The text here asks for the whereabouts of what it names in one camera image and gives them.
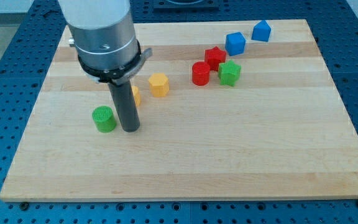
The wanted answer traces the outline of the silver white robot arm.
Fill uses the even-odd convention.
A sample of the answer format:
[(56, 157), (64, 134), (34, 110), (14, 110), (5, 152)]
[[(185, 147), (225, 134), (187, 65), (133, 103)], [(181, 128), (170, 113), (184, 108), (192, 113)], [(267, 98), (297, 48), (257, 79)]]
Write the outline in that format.
[(83, 70), (97, 82), (122, 85), (152, 49), (137, 40), (129, 0), (58, 0)]

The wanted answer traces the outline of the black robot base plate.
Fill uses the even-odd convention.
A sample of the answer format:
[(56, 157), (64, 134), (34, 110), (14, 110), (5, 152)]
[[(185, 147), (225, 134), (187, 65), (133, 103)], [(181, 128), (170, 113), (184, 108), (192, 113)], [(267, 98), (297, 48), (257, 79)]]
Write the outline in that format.
[(153, 0), (155, 11), (219, 9), (221, 0)]

